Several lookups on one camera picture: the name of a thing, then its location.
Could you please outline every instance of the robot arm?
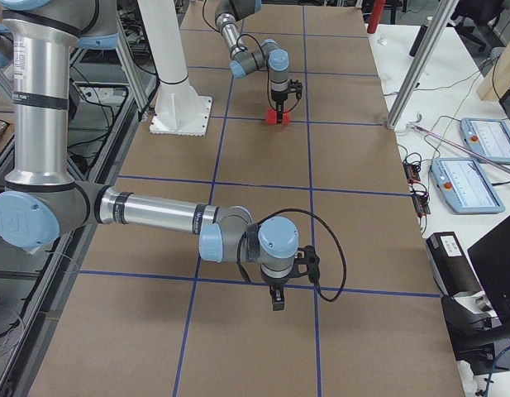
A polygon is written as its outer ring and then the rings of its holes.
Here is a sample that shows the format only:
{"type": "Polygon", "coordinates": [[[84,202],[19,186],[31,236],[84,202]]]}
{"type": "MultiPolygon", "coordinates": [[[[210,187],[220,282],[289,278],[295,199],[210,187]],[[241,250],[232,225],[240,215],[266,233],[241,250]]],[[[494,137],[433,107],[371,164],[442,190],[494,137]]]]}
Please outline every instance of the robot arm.
{"type": "Polygon", "coordinates": [[[288,52],[280,48],[276,41],[268,39],[260,44],[260,48],[249,52],[236,23],[258,12],[262,8],[261,0],[222,0],[215,12],[216,28],[225,41],[231,56],[232,75],[235,79],[242,79],[248,74],[267,68],[271,84],[271,99],[275,101],[276,113],[274,122],[280,124],[284,121],[284,102],[291,93],[295,94],[297,101],[303,95],[303,85],[298,80],[289,78],[288,52]]]}
{"type": "Polygon", "coordinates": [[[3,22],[14,35],[15,49],[15,168],[0,194],[0,236],[6,242],[30,250],[83,225],[132,223],[199,235],[204,260],[236,261],[241,269],[241,262],[259,263],[274,310],[284,308],[283,287],[290,278],[309,275],[318,281],[315,251],[298,248],[297,228],[287,218],[253,223],[243,208],[75,181],[66,170],[69,50],[77,43],[117,45],[116,0],[83,0],[79,6],[68,0],[0,3],[8,8],[3,22]],[[306,273],[298,271],[301,264],[307,265],[306,273]]]}

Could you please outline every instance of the black device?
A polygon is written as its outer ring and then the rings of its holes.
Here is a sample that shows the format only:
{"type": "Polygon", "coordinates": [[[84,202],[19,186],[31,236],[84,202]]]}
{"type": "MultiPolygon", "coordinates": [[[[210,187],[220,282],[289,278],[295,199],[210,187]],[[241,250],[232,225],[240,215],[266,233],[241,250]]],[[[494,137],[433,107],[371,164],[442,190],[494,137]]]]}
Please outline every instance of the black device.
{"type": "Polygon", "coordinates": [[[417,54],[418,48],[420,48],[420,44],[422,43],[423,37],[426,35],[427,28],[431,25],[432,20],[433,17],[427,17],[423,24],[420,26],[417,38],[414,39],[411,50],[409,51],[410,56],[414,56],[417,54]]]}
{"type": "Polygon", "coordinates": [[[472,296],[482,290],[454,232],[433,233],[426,244],[435,282],[443,294],[472,296]]]}
{"type": "MultiPolygon", "coordinates": [[[[457,360],[479,375],[489,373],[497,354],[510,346],[510,215],[470,247],[468,257],[498,318],[473,314],[446,296],[442,308],[457,360]]],[[[510,371],[510,351],[496,371],[510,371]]]]}
{"type": "Polygon", "coordinates": [[[468,249],[475,273],[510,337],[510,216],[468,249]]]}

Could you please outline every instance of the grid of blue tape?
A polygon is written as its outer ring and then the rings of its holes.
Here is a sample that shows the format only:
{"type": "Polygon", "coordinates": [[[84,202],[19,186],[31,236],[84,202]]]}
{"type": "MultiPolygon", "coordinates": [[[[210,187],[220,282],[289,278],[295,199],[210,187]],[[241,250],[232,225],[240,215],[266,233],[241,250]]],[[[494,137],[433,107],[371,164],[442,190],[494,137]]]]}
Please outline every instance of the grid of blue tape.
{"type": "MultiPolygon", "coordinates": [[[[307,86],[307,77],[309,74],[331,74],[331,75],[348,75],[355,77],[368,77],[368,76],[377,76],[377,74],[347,74],[347,73],[313,73],[308,72],[307,70],[307,36],[329,36],[329,37],[343,37],[343,38],[352,38],[352,39],[367,39],[366,36],[338,36],[338,35],[313,35],[306,33],[306,24],[305,24],[305,7],[303,7],[303,33],[302,34],[289,34],[291,36],[301,36],[303,38],[304,45],[304,71],[300,72],[292,72],[292,73],[304,73],[305,74],[305,85],[307,86]]],[[[242,22],[241,31],[244,31],[244,24],[242,22]]],[[[182,29],[187,31],[206,31],[204,29],[182,29]]],[[[217,67],[208,67],[208,66],[189,66],[192,69],[224,69],[228,70],[228,68],[217,68],[217,67]]],[[[159,178],[159,177],[147,177],[147,176],[139,176],[139,175],[120,175],[120,178],[123,179],[145,179],[145,180],[158,180],[165,182],[180,182],[180,183],[190,183],[190,184],[209,184],[211,186],[210,194],[209,194],[209,204],[212,204],[212,198],[214,195],[214,190],[216,186],[225,185],[225,186],[244,186],[244,187],[262,187],[267,189],[298,189],[309,192],[310,198],[310,210],[313,212],[314,210],[314,192],[336,192],[336,193],[346,193],[346,194],[376,194],[376,195],[384,195],[384,196],[399,196],[399,197],[409,197],[410,194],[401,194],[401,193],[390,193],[390,192],[377,192],[377,191],[358,191],[358,190],[348,190],[348,189],[324,189],[324,188],[316,188],[313,186],[312,182],[312,152],[311,152],[311,140],[310,140],[310,125],[312,124],[333,124],[333,125],[352,125],[352,126],[380,126],[378,123],[367,123],[367,122],[312,122],[309,119],[309,98],[306,90],[305,93],[305,101],[306,101],[306,121],[292,121],[305,123],[307,127],[307,153],[308,153],[308,187],[299,187],[299,186],[285,186],[285,185],[268,185],[268,184],[240,184],[240,183],[232,183],[232,182],[220,182],[217,181],[217,171],[220,164],[220,158],[222,154],[222,145],[226,133],[226,125],[228,120],[249,120],[249,121],[264,121],[262,118],[252,118],[252,117],[230,117],[228,116],[229,107],[231,104],[231,95],[232,89],[234,86],[234,79],[231,78],[229,92],[227,96],[225,115],[223,117],[212,116],[212,118],[223,119],[222,131],[220,135],[220,141],[218,145],[217,158],[214,166],[214,172],[212,176],[212,181],[206,180],[195,180],[195,179],[173,179],[173,178],[159,178]]],[[[315,244],[315,225],[312,219],[311,221],[311,230],[312,230],[312,243],[315,244]]],[[[172,276],[172,275],[151,275],[151,274],[136,274],[136,273],[124,273],[124,272],[112,272],[112,271],[100,271],[100,270],[81,270],[81,274],[85,275],[110,275],[110,276],[121,276],[121,277],[139,277],[139,278],[150,278],[150,279],[161,279],[161,280],[176,280],[176,281],[185,281],[192,283],[192,291],[190,295],[190,300],[188,304],[188,312],[184,325],[184,334],[183,340],[181,344],[181,349],[179,352],[179,360],[178,366],[175,376],[173,397],[177,397],[179,391],[179,382],[181,380],[181,373],[183,369],[183,360],[184,353],[187,346],[188,335],[190,332],[190,323],[192,319],[193,313],[193,305],[197,292],[198,283],[212,283],[212,284],[229,284],[229,285],[249,285],[244,281],[236,281],[236,280],[219,280],[219,279],[208,279],[199,277],[201,259],[198,258],[198,262],[196,265],[196,270],[194,273],[194,277],[183,277],[183,276],[172,276]]],[[[250,285],[256,287],[266,287],[263,283],[252,283],[250,285]]],[[[292,289],[306,289],[312,291],[312,303],[313,303],[313,312],[314,312],[314,327],[315,327],[315,346],[316,346],[316,368],[317,368],[317,397],[322,397],[322,360],[321,360],[321,342],[320,342],[320,323],[319,323],[319,307],[318,307],[318,295],[315,289],[312,286],[307,285],[287,285],[288,288],[292,289]]],[[[331,291],[336,292],[337,288],[332,287],[323,287],[323,291],[331,291]]],[[[419,297],[419,298],[439,298],[438,294],[427,294],[427,293],[414,293],[414,292],[402,292],[402,291],[386,291],[386,290],[372,290],[372,289],[345,289],[346,293],[355,293],[355,294],[379,294],[379,295],[395,295],[395,296],[409,296],[409,297],[419,297]]]]}

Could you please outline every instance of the blue tape line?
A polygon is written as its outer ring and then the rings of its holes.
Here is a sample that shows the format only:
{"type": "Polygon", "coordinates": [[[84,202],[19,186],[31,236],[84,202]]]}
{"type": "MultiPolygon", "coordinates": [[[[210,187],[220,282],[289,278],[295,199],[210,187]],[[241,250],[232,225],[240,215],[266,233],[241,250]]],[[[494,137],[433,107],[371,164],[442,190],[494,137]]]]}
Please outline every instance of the blue tape line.
{"type": "Polygon", "coordinates": [[[373,192],[369,190],[339,190],[329,188],[313,188],[316,192],[332,192],[332,193],[350,193],[350,194],[370,194],[376,196],[394,196],[394,197],[411,197],[410,193],[392,193],[392,192],[373,192]]]}
{"type": "MultiPolygon", "coordinates": [[[[322,287],[323,291],[337,291],[335,287],[322,287]]],[[[440,298],[439,294],[429,294],[425,292],[403,292],[403,291],[382,291],[378,289],[355,289],[345,288],[344,292],[354,294],[371,294],[371,295],[393,295],[393,296],[410,296],[413,298],[440,298]]]]}
{"type": "Polygon", "coordinates": [[[330,188],[306,188],[301,186],[286,186],[277,184],[243,184],[240,182],[221,182],[221,181],[206,181],[206,180],[192,180],[192,179],[176,179],[176,178],[161,178],[153,176],[140,176],[140,175],[119,175],[120,179],[142,179],[154,180],[158,182],[178,182],[185,184],[214,184],[218,186],[241,186],[246,188],[264,188],[264,189],[286,189],[286,190],[302,190],[313,192],[330,192],[330,193],[348,193],[348,194],[370,194],[378,196],[394,196],[394,197],[411,197],[409,193],[392,193],[392,192],[374,192],[369,190],[349,190],[349,189],[330,189],[330,188]]]}
{"type": "MultiPolygon", "coordinates": [[[[226,70],[230,71],[230,68],[222,68],[218,66],[203,66],[203,65],[187,65],[187,69],[210,69],[210,70],[226,70]]],[[[254,73],[267,73],[266,70],[255,70],[254,73]]],[[[304,70],[290,70],[291,74],[304,74],[307,73],[304,70]]],[[[343,72],[308,72],[309,74],[325,74],[329,76],[350,76],[350,77],[379,77],[378,74],[370,73],[343,73],[343,72]]]]}
{"type": "Polygon", "coordinates": [[[181,342],[181,350],[179,351],[178,368],[175,373],[174,390],[172,391],[173,397],[176,397],[178,395],[179,380],[181,379],[181,369],[183,367],[185,347],[187,346],[188,330],[190,329],[190,320],[192,318],[192,309],[194,306],[194,298],[196,297],[196,287],[198,286],[197,277],[198,277],[198,273],[199,273],[200,263],[201,263],[201,259],[198,258],[198,263],[196,264],[196,274],[195,274],[195,278],[193,279],[192,291],[190,293],[190,301],[188,303],[187,320],[185,321],[185,328],[183,330],[183,341],[181,342]]]}
{"type": "Polygon", "coordinates": [[[216,158],[216,164],[214,165],[214,173],[212,175],[212,187],[211,187],[211,193],[208,199],[209,204],[212,204],[212,197],[214,195],[214,188],[216,187],[216,177],[218,174],[218,167],[220,165],[220,156],[222,154],[222,147],[223,147],[223,141],[225,139],[225,129],[227,125],[227,114],[229,113],[229,106],[231,105],[231,97],[232,97],[232,88],[234,85],[235,79],[231,77],[231,83],[229,84],[229,94],[227,96],[227,104],[225,106],[225,117],[222,124],[222,134],[220,135],[220,143],[218,145],[218,153],[216,158]]]}
{"type": "MultiPolygon", "coordinates": [[[[198,29],[198,28],[180,28],[181,31],[209,31],[214,32],[210,29],[198,29]]],[[[342,39],[369,39],[367,36],[353,36],[353,35],[322,35],[322,34],[312,34],[312,33],[280,33],[280,32],[267,32],[267,31],[245,31],[244,33],[254,33],[257,35],[267,35],[267,36],[312,36],[312,37],[340,37],[342,39]]]]}
{"type": "MultiPolygon", "coordinates": [[[[304,46],[304,85],[307,87],[307,42],[306,42],[306,9],[303,7],[303,46],[304,46]]],[[[313,171],[312,171],[312,143],[310,134],[310,106],[308,89],[306,89],[306,129],[307,129],[307,167],[310,184],[310,211],[315,213],[313,205],[313,171]]],[[[310,217],[310,228],[312,229],[312,245],[315,246],[315,221],[310,217]]],[[[317,291],[313,290],[313,318],[315,322],[315,360],[317,368],[317,397],[322,397],[322,371],[321,371],[321,335],[319,333],[319,305],[317,291]]]]}
{"type": "Polygon", "coordinates": [[[216,182],[222,186],[244,186],[246,188],[267,188],[267,189],[289,189],[289,190],[303,190],[308,191],[310,188],[303,188],[300,186],[279,186],[277,184],[242,184],[237,182],[216,182]]]}
{"type": "MultiPolygon", "coordinates": [[[[234,284],[234,285],[252,285],[255,287],[265,287],[265,283],[246,283],[240,280],[223,280],[223,279],[209,279],[205,277],[187,277],[180,275],[154,275],[149,273],[127,273],[123,271],[107,271],[107,270],[80,270],[81,275],[108,275],[113,277],[135,277],[139,279],[159,279],[168,281],[198,281],[209,284],[234,284]]],[[[298,284],[286,284],[286,288],[292,289],[309,289],[314,290],[311,285],[298,285],[298,284]]],[[[322,287],[323,291],[336,292],[337,287],[322,287]]],[[[356,288],[345,288],[344,292],[352,294],[373,294],[373,295],[395,295],[395,296],[409,296],[415,298],[440,298],[439,294],[430,294],[425,292],[405,292],[405,291],[385,291],[381,289],[356,289],[356,288]]]]}
{"type": "Polygon", "coordinates": [[[308,72],[309,74],[326,74],[329,76],[351,76],[351,77],[379,77],[377,74],[367,73],[338,73],[338,72],[308,72]]]}
{"type": "Polygon", "coordinates": [[[215,69],[215,70],[226,70],[226,71],[231,70],[230,68],[220,68],[217,66],[201,66],[201,65],[193,65],[193,66],[187,65],[187,69],[215,69]]]}
{"type": "Polygon", "coordinates": [[[176,179],[176,178],[160,178],[154,176],[140,176],[140,175],[119,175],[117,178],[120,179],[143,179],[143,180],[156,180],[159,182],[181,182],[188,184],[212,184],[206,180],[195,180],[195,179],[176,179]]]}
{"type": "Polygon", "coordinates": [[[310,124],[328,124],[333,126],[367,126],[367,127],[381,127],[381,122],[312,122],[310,124]]]}
{"type": "Polygon", "coordinates": [[[146,273],[126,273],[120,271],[106,271],[106,270],[80,270],[81,275],[112,275],[118,277],[135,277],[139,279],[159,279],[159,280],[172,280],[172,281],[193,281],[193,277],[183,277],[180,275],[152,275],[146,273]]]}
{"type": "Polygon", "coordinates": [[[321,332],[319,330],[319,298],[313,291],[313,314],[315,318],[315,360],[317,363],[317,396],[322,397],[321,332]]]}
{"type": "Polygon", "coordinates": [[[310,37],[340,37],[340,38],[343,38],[343,39],[369,39],[369,37],[367,36],[352,36],[352,35],[322,35],[322,34],[314,34],[314,33],[310,33],[310,34],[307,34],[305,36],[310,36],[310,37]]]}

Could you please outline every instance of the chair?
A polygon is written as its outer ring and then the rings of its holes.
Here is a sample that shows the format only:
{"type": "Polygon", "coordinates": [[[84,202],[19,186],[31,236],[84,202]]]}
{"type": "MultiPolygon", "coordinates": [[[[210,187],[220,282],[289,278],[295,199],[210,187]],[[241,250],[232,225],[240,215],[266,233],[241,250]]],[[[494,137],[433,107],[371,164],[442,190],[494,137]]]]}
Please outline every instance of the chair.
{"type": "Polygon", "coordinates": [[[459,36],[480,45],[479,52],[486,49],[486,43],[473,34],[473,30],[464,26],[465,19],[469,18],[475,22],[475,25],[486,25],[492,19],[496,18],[493,27],[498,24],[501,12],[506,8],[505,0],[460,0],[451,16],[452,20],[462,17],[462,20],[456,25],[455,30],[459,36]]]}

